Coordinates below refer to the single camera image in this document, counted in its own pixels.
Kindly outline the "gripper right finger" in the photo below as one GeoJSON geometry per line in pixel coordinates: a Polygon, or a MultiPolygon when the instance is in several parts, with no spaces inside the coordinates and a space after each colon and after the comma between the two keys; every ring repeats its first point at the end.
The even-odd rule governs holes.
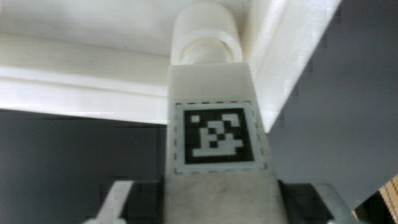
{"type": "Polygon", "coordinates": [[[359,224],[329,184],[279,182],[279,187],[288,224],[359,224]]]}

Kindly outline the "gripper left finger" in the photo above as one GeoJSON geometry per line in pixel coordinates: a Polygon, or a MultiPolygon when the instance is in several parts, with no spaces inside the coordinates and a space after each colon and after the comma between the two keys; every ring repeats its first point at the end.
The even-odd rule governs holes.
{"type": "Polygon", "coordinates": [[[160,224],[162,183],[118,180],[96,216],[82,224],[160,224]]]}

